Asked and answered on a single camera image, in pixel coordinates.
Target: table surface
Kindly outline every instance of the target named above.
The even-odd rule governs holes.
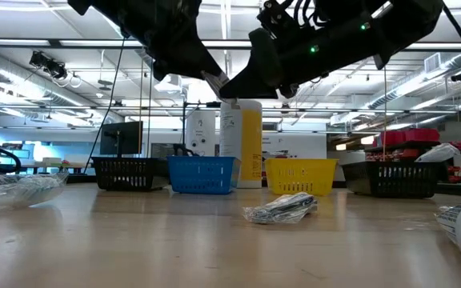
[[[335,190],[296,225],[255,225],[226,196],[68,186],[0,214],[3,287],[461,287],[461,253],[435,222],[461,197],[390,200]]]

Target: air duct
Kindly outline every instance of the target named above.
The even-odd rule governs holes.
[[[98,104],[89,101],[68,89],[54,84],[49,79],[30,72],[19,65],[13,64],[0,57],[0,84],[12,85],[16,92],[28,98],[32,98],[30,104],[41,102],[41,98],[47,97],[44,101],[47,105],[55,104],[61,106],[97,106]],[[123,117],[114,112],[108,114],[108,122],[123,122]]]
[[[386,102],[390,102],[423,88],[427,84],[430,84],[432,80],[457,73],[461,73],[461,54],[434,54],[424,60],[423,68],[396,81],[391,85],[387,94],[385,94],[385,91],[380,91],[373,95],[373,100],[366,103],[360,109],[376,109]],[[351,112],[332,116],[331,125],[349,122],[360,115],[360,113]]]

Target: plastic basket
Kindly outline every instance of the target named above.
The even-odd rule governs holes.
[[[229,194],[237,185],[241,161],[234,157],[168,158],[172,190],[192,194]]]
[[[275,194],[327,196],[332,191],[336,165],[336,159],[267,159],[268,189]]]
[[[151,191],[169,183],[166,159],[103,158],[94,159],[97,185],[103,190]]]
[[[349,190],[381,198],[431,198],[441,163],[359,162],[343,165]]]

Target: ceiling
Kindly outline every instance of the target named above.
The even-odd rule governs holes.
[[[456,13],[456,19],[461,25],[461,0],[446,0],[450,8]],[[259,27],[255,16],[259,12],[260,1],[255,0],[204,0],[201,12],[198,16],[198,34],[201,39],[247,39],[250,31]],[[109,23],[99,12],[90,9],[84,16],[80,16],[70,9],[45,10],[35,12],[16,11],[15,9],[46,9],[47,7],[65,7],[66,0],[3,0],[0,1],[0,38],[79,38],[79,39],[119,39],[120,34],[115,26]],[[226,31],[222,31],[222,17],[228,17]],[[459,36],[447,20],[442,16],[435,31],[422,41],[425,42],[460,42]],[[88,102],[97,105],[108,105],[110,93],[99,90],[99,79],[113,82],[116,63],[118,62],[118,50],[71,50],[71,49],[44,49],[41,50],[47,56],[58,62],[66,63],[66,68],[76,73],[81,79],[80,87],[74,88],[67,85],[65,89],[85,98]],[[183,93],[159,92],[154,88],[157,82],[151,77],[141,78],[142,59],[140,51],[124,50],[122,61],[117,75],[114,88],[114,99],[123,100],[124,105],[146,106],[151,95],[153,106],[182,106]],[[17,64],[31,72],[35,69],[29,64],[33,53],[28,48],[1,48],[0,58]],[[250,51],[247,50],[211,50],[211,55],[216,62],[226,70],[226,55],[230,60],[227,68],[228,76],[233,78],[247,64]],[[391,85],[415,71],[423,68],[424,59],[433,52],[401,52],[392,57],[387,65],[387,85]],[[37,74],[47,78],[41,71]],[[194,79],[183,79],[184,86],[197,83]],[[460,83],[449,83],[448,89],[458,89]],[[414,104],[423,102],[428,98],[434,98],[443,92],[444,80],[435,81],[424,90],[417,90],[406,95],[412,101],[394,101],[390,109],[410,109]],[[307,83],[299,91],[296,98],[286,100],[264,100],[267,107],[280,107],[283,103],[289,103],[296,107],[316,108],[361,108],[363,103],[370,101],[373,95],[385,89],[384,72],[376,70],[372,59],[366,62],[355,63],[337,70],[320,83],[312,85]],[[189,101],[197,101],[197,95]],[[140,98],[145,102],[140,105]],[[207,102],[216,100],[215,95],[210,94],[200,97]],[[136,115],[138,111],[119,111],[120,116]],[[178,112],[155,111],[156,115],[177,115]],[[308,115],[310,117],[322,117],[321,114]]]

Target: label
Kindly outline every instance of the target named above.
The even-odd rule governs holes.
[[[220,115],[220,156],[236,157],[242,161],[242,127],[241,110],[222,110]]]
[[[255,110],[243,110],[241,180],[261,181],[263,176],[263,126],[261,113]]]
[[[437,222],[440,226],[446,231],[447,236],[451,239],[455,244],[456,242],[456,219],[461,212],[461,205],[455,206],[437,215]]]

